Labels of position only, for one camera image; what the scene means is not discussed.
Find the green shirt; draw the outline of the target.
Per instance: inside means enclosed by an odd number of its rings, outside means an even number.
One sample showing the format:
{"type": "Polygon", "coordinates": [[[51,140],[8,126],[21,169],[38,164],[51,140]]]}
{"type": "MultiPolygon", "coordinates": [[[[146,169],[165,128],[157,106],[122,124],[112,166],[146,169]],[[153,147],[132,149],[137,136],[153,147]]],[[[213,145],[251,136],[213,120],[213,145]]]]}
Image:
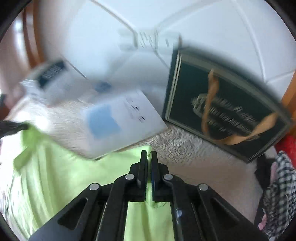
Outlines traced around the green shirt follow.
{"type": "Polygon", "coordinates": [[[86,159],[35,126],[4,137],[1,144],[1,214],[20,240],[35,231],[92,183],[106,185],[140,160],[140,146],[86,159]]]}

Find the checkered clothes pile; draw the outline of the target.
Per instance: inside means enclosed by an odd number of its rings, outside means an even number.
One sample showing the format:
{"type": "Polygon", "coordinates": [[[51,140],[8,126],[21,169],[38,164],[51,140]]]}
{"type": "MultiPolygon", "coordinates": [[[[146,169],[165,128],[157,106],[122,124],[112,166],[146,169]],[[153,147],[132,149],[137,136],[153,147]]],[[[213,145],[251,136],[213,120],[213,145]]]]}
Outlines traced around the checkered clothes pile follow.
{"type": "Polygon", "coordinates": [[[269,239],[279,239],[295,217],[295,168],[284,151],[256,160],[255,177],[262,188],[254,224],[269,239]]]}

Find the white lace tablecloth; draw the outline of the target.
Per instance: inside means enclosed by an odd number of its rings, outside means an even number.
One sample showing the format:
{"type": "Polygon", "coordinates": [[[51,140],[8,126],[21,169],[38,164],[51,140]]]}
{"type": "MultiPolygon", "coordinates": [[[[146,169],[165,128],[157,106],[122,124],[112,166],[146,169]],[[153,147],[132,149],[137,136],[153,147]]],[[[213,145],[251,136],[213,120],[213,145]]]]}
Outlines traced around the white lace tablecloth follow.
{"type": "MultiPolygon", "coordinates": [[[[61,146],[81,157],[95,159],[89,152],[82,113],[85,102],[70,100],[47,107],[23,97],[6,117],[9,121],[28,121],[61,146]]],[[[201,138],[168,124],[168,129],[134,144],[149,145],[159,162],[190,184],[206,183],[254,222],[262,188],[255,178],[256,162],[247,164],[201,138]]]]}

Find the tea set cardboard box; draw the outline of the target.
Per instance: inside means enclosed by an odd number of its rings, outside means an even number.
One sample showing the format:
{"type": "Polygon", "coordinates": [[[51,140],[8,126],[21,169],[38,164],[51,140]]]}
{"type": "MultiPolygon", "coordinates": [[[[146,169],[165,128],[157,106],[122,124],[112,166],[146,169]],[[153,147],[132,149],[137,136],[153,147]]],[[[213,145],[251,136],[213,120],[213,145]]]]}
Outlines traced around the tea set cardboard box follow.
{"type": "Polygon", "coordinates": [[[46,106],[77,99],[90,86],[89,80],[62,59],[40,64],[21,82],[26,96],[46,106]]]}

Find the white booklet with blue patch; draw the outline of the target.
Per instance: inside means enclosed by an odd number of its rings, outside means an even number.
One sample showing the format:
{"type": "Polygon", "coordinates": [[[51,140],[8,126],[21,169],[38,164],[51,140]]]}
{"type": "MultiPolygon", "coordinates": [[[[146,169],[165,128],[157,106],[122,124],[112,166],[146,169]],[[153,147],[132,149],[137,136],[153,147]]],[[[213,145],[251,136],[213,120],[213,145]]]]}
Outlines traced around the white booklet with blue patch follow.
{"type": "Polygon", "coordinates": [[[167,129],[141,90],[97,96],[81,112],[86,152],[94,158],[124,149],[167,129]]]}

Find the red plastic bag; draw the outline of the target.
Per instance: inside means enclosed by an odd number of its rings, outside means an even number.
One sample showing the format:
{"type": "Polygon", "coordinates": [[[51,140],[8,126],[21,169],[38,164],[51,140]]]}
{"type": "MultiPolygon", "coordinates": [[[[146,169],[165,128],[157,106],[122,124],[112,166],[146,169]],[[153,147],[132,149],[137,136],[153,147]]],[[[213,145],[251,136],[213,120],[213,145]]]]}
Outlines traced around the red plastic bag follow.
{"type": "Polygon", "coordinates": [[[296,161],[295,137],[291,135],[286,135],[275,145],[275,149],[277,152],[284,151],[289,156],[293,165],[295,166],[295,161],[296,161]]]}

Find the dark green gift bag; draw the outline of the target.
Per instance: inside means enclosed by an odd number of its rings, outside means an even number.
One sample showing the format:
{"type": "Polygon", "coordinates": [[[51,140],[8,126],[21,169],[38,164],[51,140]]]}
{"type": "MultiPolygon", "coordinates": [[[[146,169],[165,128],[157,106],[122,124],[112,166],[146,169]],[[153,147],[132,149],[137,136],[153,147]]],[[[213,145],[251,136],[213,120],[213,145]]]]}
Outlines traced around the dark green gift bag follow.
{"type": "Polygon", "coordinates": [[[172,53],[163,118],[249,163],[292,127],[292,117],[255,75],[210,52],[172,53]]]}

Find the white wall switch panel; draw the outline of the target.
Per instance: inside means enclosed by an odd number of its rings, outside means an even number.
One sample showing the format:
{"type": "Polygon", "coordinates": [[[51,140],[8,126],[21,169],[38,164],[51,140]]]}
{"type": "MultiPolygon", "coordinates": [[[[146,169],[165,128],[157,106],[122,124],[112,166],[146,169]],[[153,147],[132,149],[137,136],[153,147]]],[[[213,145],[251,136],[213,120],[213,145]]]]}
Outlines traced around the white wall switch panel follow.
{"type": "Polygon", "coordinates": [[[144,51],[168,55],[182,46],[182,37],[178,32],[163,32],[158,29],[137,31],[121,29],[118,34],[118,45],[122,51],[144,51]]]}

